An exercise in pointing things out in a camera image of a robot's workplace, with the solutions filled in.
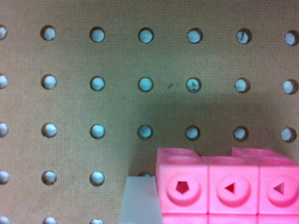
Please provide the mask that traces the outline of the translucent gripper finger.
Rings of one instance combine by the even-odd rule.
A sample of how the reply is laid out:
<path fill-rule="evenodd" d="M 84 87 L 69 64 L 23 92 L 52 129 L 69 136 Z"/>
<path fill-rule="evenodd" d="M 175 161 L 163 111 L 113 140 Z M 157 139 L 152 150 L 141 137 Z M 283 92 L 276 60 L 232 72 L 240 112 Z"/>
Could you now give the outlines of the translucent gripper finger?
<path fill-rule="evenodd" d="M 154 176 L 128 176 L 119 224 L 163 224 Z"/>

